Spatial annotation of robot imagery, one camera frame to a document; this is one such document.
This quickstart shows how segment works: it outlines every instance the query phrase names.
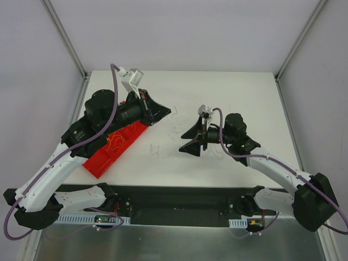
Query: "red block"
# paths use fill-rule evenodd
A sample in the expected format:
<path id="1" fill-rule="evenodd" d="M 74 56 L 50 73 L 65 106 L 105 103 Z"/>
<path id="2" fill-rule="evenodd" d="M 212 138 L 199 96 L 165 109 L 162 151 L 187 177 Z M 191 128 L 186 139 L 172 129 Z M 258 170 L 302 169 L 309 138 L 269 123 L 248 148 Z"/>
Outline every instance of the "red block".
<path id="1" fill-rule="evenodd" d="M 83 166 L 93 176 L 100 178 L 146 128 L 147 126 L 136 122 L 109 135 L 108 144 L 100 148 Z"/>

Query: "white tabletop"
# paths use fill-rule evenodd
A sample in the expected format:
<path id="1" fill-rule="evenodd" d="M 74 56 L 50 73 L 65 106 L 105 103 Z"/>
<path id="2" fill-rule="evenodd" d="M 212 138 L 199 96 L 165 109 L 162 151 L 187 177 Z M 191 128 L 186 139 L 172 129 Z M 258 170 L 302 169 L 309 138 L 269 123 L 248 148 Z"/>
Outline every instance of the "white tabletop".
<path id="1" fill-rule="evenodd" d="M 101 178 L 81 166 L 65 184 L 279 188 L 225 155 L 219 145 L 208 145 L 201 157 L 178 152 L 188 142 L 180 136 L 196 123 L 202 104 L 220 107 L 224 117 L 240 113 L 253 140 L 299 168 L 272 73 L 144 71 L 139 87 L 172 114 L 149 127 Z M 84 102 L 99 89 L 113 89 L 111 71 L 93 71 Z M 119 102 L 126 96 L 119 81 Z M 215 114 L 213 121 L 218 120 Z"/>

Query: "white backdrop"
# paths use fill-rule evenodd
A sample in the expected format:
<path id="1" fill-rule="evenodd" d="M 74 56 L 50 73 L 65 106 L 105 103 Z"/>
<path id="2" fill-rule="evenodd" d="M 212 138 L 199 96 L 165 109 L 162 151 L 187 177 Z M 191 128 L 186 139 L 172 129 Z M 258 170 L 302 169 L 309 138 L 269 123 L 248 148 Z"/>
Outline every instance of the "white backdrop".
<path id="1" fill-rule="evenodd" d="M 348 215 L 348 2 L 328 1 L 281 79 L 304 168 L 330 179 Z M 338 214 L 335 227 L 346 230 Z M 335 236 L 347 260 L 348 236 Z"/>
<path id="2" fill-rule="evenodd" d="M 66 130 L 82 78 L 38 0 L 0 4 L 0 220 L 2 193 L 28 181 Z M 14 218 L 10 233 L 27 231 Z M 16 260 L 21 241 L 0 231 L 0 260 Z"/>
<path id="3" fill-rule="evenodd" d="M 276 73 L 318 0 L 52 0 L 88 71 Z"/>

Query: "metal sheet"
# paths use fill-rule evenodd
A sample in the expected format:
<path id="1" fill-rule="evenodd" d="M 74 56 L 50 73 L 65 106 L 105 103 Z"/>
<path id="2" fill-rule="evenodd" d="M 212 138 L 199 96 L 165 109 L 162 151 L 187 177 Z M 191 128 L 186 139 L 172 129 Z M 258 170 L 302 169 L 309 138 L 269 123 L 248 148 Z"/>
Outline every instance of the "metal sheet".
<path id="1" fill-rule="evenodd" d="M 76 225 L 53 225 L 51 237 Z M 261 237 L 234 239 L 245 230 L 201 227 L 125 226 L 112 232 L 85 229 L 63 241 L 41 238 L 36 261 L 58 260 L 325 260 L 317 233 L 280 219 Z"/>

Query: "robotic arm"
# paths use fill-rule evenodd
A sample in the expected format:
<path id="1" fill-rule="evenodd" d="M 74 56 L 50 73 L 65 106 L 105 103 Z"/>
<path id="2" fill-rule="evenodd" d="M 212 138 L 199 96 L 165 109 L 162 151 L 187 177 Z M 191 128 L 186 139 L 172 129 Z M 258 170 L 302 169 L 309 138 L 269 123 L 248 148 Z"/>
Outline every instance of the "robotic arm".
<path id="1" fill-rule="evenodd" d="M 220 129 L 222 120 L 220 126 L 210 123 L 213 114 L 211 108 L 202 105 L 198 114 L 196 124 L 181 137 L 191 141 L 182 146 L 180 152 L 199 157 L 201 146 L 206 150 L 209 143 L 221 144 L 225 152 L 236 161 L 260 171 L 288 192 L 257 186 L 246 195 L 242 195 L 233 205 L 237 213 L 252 216 L 262 209 L 271 209 L 294 216 L 304 228 L 315 232 L 336 212 L 326 199 L 303 180 L 314 185 L 338 205 L 327 177 L 321 173 L 312 176 L 303 171 L 297 171 L 295 176 L 289 165 L 282 163 L 246 134 L 246 124 L 240 114 L 228 114 L 223 129 Z"/>
<path id="2" fill-rule="evenodd" d="M 127 72 L 123 68 L 118 70 L 128 96 L 125 103 L 118 105 L 106 131 L 83 146 L 76 146 L 92 139 L 110 120 L 114 102 L 117 102 L 117 93 L 115 95 L 111 90 L 99 90 L 86 101 L 84 116 L 64 133 L 61 143 L 34 177 L 17 190 L 8 189 L 4 193 L 9 205 L 17 205 L 15 218 L 19 225 L 40 230 L 66 213 L 89 207 L 114 210 L 116 196 L 106 183 L 69 193 L 55 191 L 77 167 L 107 144 L 109 134 L 137 121 L 152 126 L 171 112 L 169 108 L 151 99 L 147 90 L 137 88 L 142 78 L 141 71 L 131 69 Z"/>

